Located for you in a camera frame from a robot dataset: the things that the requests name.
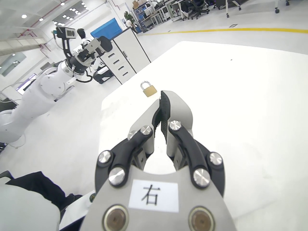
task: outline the chinese character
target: chinese character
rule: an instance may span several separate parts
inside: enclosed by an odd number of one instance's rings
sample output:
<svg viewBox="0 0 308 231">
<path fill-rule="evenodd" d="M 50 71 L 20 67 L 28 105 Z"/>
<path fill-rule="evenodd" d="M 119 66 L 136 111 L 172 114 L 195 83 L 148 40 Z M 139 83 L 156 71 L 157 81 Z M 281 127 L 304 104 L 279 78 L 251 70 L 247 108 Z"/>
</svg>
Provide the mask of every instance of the chinese character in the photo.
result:
<svg viewBox="0 0 308 231">
<path fill-rule="evenodd" d="M 144 187 L 143 189 L 148 189 L 149 191 L 147 192 L 147 194 L 144 196 L 143 199 L 141 199 L 141 201 L 143 201 L 145 198 L 147 198 L 147 204 L 153 204 L 153 205 L 156 205 L 157 204 L 157 194 L 156 195 L 153 195 L 153 194 L 150 194 L 150 191 L 151 189 L 152 190 L 160 190 L 160 188 L 152 188 L 152 184 L 150 186 L 150 188 L 146 188 Z M 149 202 L 149 197 L 155 197 L 155 202 Z"/>
</svg>

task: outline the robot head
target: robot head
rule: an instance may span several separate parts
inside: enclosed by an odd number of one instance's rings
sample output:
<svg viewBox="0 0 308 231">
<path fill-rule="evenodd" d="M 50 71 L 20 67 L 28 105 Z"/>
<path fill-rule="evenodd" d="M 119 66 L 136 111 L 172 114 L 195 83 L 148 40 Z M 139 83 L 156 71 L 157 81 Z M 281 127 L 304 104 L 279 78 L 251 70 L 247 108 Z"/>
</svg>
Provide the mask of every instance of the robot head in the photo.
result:
<svg viewBox="0 0 308 231">
<path fill-rule="evenodd" d="M 77 29 L 77 33 L 80 36 L 80 38 L 84 39 L 86 37 L 86 33 L 84 32 L 84 29 L 79 28 Z"/>
</svg>

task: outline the padlock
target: padlock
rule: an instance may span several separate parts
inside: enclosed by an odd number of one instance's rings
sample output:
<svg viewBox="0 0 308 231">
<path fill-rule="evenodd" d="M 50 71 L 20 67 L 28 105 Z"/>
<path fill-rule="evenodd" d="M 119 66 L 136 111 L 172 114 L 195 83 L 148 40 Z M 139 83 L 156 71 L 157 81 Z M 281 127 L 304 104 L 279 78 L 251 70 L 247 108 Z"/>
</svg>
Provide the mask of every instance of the padlock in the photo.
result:
<svg viewBox="0 0 308 231">
<path fill-rule="evenodd" d="M 147 83 L 149 85 L 149 87 L 147 88 L 143 88 L 143 84 Z M 141 89 L 143 90 L 144 94 L 147 96 L 147 97 L 150 97 L 152 96 L 153 94 L 157 93 L 157 90 L 155 89 L 154 86 L 152 86 L 148 81 L 143 81 L 141 84 L 140 84 L 140 87 Z"/>
</svg>

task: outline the glass panel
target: glass panel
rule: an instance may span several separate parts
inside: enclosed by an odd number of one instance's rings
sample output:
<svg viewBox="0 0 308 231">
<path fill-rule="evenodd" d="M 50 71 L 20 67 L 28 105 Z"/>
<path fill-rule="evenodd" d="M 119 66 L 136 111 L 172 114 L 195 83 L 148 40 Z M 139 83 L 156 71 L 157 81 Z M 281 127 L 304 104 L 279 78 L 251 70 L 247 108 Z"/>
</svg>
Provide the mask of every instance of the glass panel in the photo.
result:
<svg viewBox="0 0 308 231">
<path fill-rule="evenodd" d="M 26 56 L 23 53 L 16 53 L 14 55 L 10 55 L 2 64 L 0 64 L 0 74 L 5 77 L 25 58 Z"/>
</svg>

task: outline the padlock shackle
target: padlock shackle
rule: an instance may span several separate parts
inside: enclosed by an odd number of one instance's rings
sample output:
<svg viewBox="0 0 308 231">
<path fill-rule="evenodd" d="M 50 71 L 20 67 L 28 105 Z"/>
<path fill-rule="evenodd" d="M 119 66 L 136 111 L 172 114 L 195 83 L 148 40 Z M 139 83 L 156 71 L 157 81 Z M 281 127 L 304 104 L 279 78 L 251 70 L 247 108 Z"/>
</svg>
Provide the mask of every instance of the padlock shackle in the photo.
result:
<svg viewBox="0 0 308 231">
<path fill-rule="evenodd" d="M 150 84 L 149 81 L 143 81 L 143 82 L 140 84 L 140 87 L 141 87 L 142 90 L 144 90 L 144 88 L 143 88 L 143 84 L 144 84 L 144 83 L 147 83 L 147 84 L 149 85 L 149 87 L 152 86 L 152 85 Z"/>
</svg>

